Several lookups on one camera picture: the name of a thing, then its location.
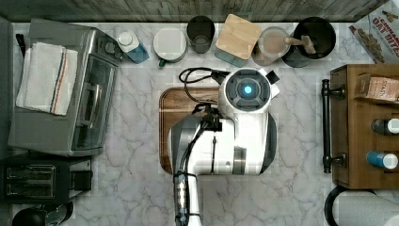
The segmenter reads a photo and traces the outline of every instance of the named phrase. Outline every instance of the white countertop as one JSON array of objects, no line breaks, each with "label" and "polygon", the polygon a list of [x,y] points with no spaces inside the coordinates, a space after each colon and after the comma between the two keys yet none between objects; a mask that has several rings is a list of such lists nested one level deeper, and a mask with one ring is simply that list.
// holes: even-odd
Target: white countertop
[{"label": "white countertop", "polygon": [[[144,43],[150,59],[135,64],[125,59],[116,77],[104,153],[93,157],[93,188],[75,202],[68,225],[174,225],[172,176],[158,160],[159,97],[168,88],[181,87],[178,74],[190,67],[232,71],[236,67],[214,56],[211,50],[196,54],[190,47],[184,59],[158,68],[152,38],[162,27],[185,33],[186,24],[85,24],[115,38],[119,29],[131,29]],[[295,24],[279,25],[291,33]],[[14,32],[27,34],[29,24],[14,24]],[[326,58],[293,69],[281,60],[269,68],[279,76],[280,95],[271,106],[278,125],[278,152],[272,166],[258,177],[200,176],[199,198],[203,225],[320,226],[324,202],[335,186],[323,173],[321,81],[332,69],[347,63],[373,63],[347,28],[333,24],[337,44]],[[21,76],[23,58],[14,43],[14,75]],[[261,68],[252,59],[245,67]],[[205,80],[196,86],[216,86]],[[384,194],[395,199],[392,194]]]}]

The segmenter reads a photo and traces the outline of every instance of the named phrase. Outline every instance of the striped dish towel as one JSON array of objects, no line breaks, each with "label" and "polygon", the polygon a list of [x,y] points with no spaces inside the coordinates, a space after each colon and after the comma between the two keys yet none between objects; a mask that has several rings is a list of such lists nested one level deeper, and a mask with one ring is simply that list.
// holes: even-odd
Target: striped dish towel
[{"label": "striped dish towel", "polygon": [[65,116],[76,68],[76,51],[41,42],[33,44],[25,54],[23,80],[16,105]]}]

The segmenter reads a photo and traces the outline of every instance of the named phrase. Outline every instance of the cup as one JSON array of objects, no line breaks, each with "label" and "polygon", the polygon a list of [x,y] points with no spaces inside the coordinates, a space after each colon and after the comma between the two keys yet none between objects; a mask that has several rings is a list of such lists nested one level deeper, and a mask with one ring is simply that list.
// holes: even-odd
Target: cup
[{"label": "cup", "polygon": [[198,54],[204,54],[211,48],[214,34],[214,22],[206,16],[196,16],[188,22],[187,36]]},{"label": "cup", "polygon": [[187,41],[181,30],[165,27],[159,30],[153,38],[153,49],[161,58],[159,67],[162,68],[167,62],[176,63],[183,59],[187,49]]},{"label": "cup", "polygon": [[303,45],[292,45],[282,60],[290,67],[302,68],[311,59],[326,57],[335,46],[336,35],[332,25],[325,19],[310,17],[301,21],[296,27],[293,37],[301,40],[302,36],[309,36],[313,43],[315,54],[308,54]]},{"label": "cup", "polygon": [[267,66],[284,56],[290,49],[290,45],[284,42],[284,38],[288,36],[288,33],[281,27],[266,28],[252,52],[253,61],[260,66]]}]

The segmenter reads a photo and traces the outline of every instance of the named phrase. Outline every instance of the cardboard box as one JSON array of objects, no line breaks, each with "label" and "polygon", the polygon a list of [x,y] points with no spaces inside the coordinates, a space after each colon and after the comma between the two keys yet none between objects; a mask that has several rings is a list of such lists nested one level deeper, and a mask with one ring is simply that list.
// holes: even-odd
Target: cardboard box
[{"label": "cardboard box", "polygon": [[399,63],[399,0],[390,0],[349,29],[375,63]]},{"label": "cardboard box", "polygon": [[399,80],[363,73],[358,76],[355,99],[376,104],[399,104]]}]

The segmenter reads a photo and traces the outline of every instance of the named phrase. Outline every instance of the toaster oven door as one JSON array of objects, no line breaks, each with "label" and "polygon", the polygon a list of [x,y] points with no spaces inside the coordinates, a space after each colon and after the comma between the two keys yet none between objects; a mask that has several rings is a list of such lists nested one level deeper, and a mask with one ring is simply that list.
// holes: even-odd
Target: toaster oven door
[{"label": "toaster oven door", "polygon": [[116,66],[93,55],[88,57],[72,150],[103,147],[106,116]]}]

